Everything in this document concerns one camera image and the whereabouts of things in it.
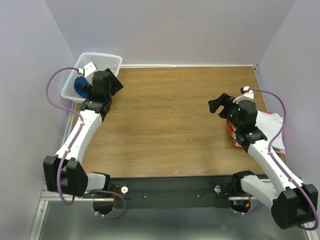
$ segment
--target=white cloth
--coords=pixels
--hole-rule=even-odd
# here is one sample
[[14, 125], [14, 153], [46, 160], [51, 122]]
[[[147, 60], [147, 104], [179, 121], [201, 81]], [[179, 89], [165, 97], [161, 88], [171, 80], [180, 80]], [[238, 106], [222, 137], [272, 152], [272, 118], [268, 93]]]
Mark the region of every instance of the white cloth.
[[[258, 110], [255, 126], [258, 127], [264, 135], [266, 135], [268, 141], [271, 141], [271, 139], [274, 138], [283, 123], [284, 120], [279, 114], [268, 114]], [[279, 150], [285, 150], [285, 146], [282, 141], [282, 133], [280, 133], [280, 135], [274, 140], [272, 147]]]

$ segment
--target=white wall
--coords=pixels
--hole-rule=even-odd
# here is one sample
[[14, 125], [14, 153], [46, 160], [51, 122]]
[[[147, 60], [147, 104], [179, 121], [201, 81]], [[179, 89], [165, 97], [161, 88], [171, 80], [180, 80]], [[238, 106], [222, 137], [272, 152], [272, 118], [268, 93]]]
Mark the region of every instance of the white wall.
[[[287, 108], [284, 132], [288, 166], [320, 189], [320, 1], [295, 1], [258, 65], [262, 89], [281, 96]], [[282, 113], [265, 96], [271, 112]]]
[[[47, 103], [45, 85], [75, 59], [43, 0], [2, 1], [0, 32], [0, 239], [24, 240], [44, 181], [43, 159], [58, 149], [67, 123], [67, 114]], [[50, 95], [70, 106], [60, 97], [63, 80], [55, 79]]]
[[72, 53], [124, 64], [257, 64], [294, 0], [45, 0]]

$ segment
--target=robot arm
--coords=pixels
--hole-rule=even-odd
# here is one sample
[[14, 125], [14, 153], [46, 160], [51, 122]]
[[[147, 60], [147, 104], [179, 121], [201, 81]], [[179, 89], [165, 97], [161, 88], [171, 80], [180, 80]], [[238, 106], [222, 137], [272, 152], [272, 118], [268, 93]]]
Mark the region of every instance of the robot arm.
[[237, 98], [223, 93], [218, 99], [210, 100], [208, 102], [210, 112], [215, 113], [220, 106], [223, 106], [219, 116], [232, 123], [237, 142], [259, 163], [272, 184], [259, 180], [251, 171], [238, 172], [232, 176], [235, 192], [249, 193], [261, 201], [271, 210], [273, 219], [283, 229], [313, 221], [315, 216], [310, 205], [292, 181], [302, 187], [315, 208], [318, 203], [317, 189], [313, 184], [304, 184], [294, 175], [273, 149], [269, 152], [267, 137], [256, 127], [258, 111], [256, 104], [252, 102], [253, 91], [249, 90], [249, 87], [244, 87], [241, 93], [242, 95]]
[[[65, 169], [61, 171], [60, 177], [61, 189], [63, 194], [78, 197], [91, 190], [110, 189], [110, 176], [99, 172], [85, 173], [82, 161], [94, 133], [111, 109], [112, 96], [123, 88], [123, 85], [109, 69], [98, 71], [92, 62], [87, 66], [91, 68], [84, 67], [86, 71], [84, 76], [92, 81], [92, 87], [88, 97], [81, 105], [80, 114], [83, 122], [79, 118], [68, 139], [55, 156], [46, 156], [43, 161], [47, 189], [51, 192], [57, 192], [58, 166], [67, 151], [63, 165]], [[74, 141], [80, 125], [82, 125], [82, 130]], [[72, 141], [74, 141], [72, 147], [68, 149]]]

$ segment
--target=laundry basket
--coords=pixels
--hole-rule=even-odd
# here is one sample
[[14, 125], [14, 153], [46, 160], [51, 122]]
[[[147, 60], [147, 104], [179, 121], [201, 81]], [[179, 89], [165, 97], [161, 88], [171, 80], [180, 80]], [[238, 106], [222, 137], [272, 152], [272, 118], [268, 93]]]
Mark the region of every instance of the laundry basket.
[[[122, 63], [122, 58], [120, 56], [97, 53], [97, 52], [85, 52], [80, 55], [76, 61], [75, 68], [83, 68], [86, 64], [93, 62], [98, 70], [105, 70], [109, 68], [112, 73], [117, 77], [119, 69]], [[62, 91], [61, 96], [65, 99], [70, 99], [76, 103], [82, 103], [85, 98], [81, 97], [75, 90], [75, 80], [79, 77], [79, 74], [76, 71], [71, 71], [68, 76]]]

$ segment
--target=wooden table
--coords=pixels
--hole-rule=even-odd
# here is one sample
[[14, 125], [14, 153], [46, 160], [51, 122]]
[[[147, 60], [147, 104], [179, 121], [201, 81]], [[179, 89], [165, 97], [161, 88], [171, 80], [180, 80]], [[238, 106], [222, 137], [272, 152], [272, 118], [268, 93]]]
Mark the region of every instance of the wooden table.
[[[111, 177], [263, 173], [242, 148], [233, 147], [225, 119], [209, 112], [208, 100], [240, 88], [259, 88], [243, 67], [125, 68], [124, 88], [94, 134], [84, 156], [86, 172]], [[262, 94], [257, 109], [267, 111]]]

